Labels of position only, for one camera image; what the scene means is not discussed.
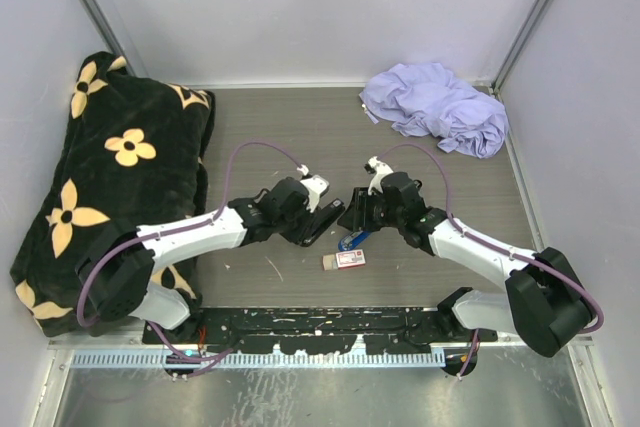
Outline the blue stapler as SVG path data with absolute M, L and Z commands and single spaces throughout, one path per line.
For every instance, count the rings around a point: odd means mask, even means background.
M 356 249 L 362 242 L 370 236 L 370 232 L 355 231 L 343 237 L 338 244 L 340 251 L 351 251 Z

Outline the black stapler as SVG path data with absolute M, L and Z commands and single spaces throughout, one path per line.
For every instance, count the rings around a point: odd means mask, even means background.
M 344 202 L 336 198 L 324 207 L 318 207 L 313 213 L 307 213 L 300 224 L 297 244 L 311 246 L 345 212 Z

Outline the red white staple box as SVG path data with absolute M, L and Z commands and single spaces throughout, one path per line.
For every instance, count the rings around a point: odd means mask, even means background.
M 325 272 L 346 270 L 361 267 L 365 264 L 366 259 L 362 249 L 340 251 L 322 258 L 322 269 Z

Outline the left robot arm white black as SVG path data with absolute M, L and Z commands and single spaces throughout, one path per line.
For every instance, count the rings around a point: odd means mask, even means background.
M 184 295 L 153 282 L 153 276 L 202 254 L 264 242 L 274 234 L 303 246 L 302 236 L 328 189 L 319 175 L 286 177 L 255 197 L 233 199 L 191 219 L 146 226 L 114 222 L 76 266 L 78 324 L 88 328 L 135 317 L 164 328 L 178 343 L 191 342 L 200 331 L 199 317 Z

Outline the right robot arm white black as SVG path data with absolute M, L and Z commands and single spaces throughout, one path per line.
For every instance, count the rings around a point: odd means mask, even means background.
M 420 181 L 404 172 L 357 187 L 338 224 L 353 232 L 393 228 L 409 246 L 502 288 L 500 294 L 461 288 L 442 301 L 438 326 L 444 337 L 459 341 L 473 329 L 514 333 L 537 354 L 552 357 L 595 320 L 595 308 L 560 251 L 536 253 L 499 242 L 427 205 L 420 189 Z

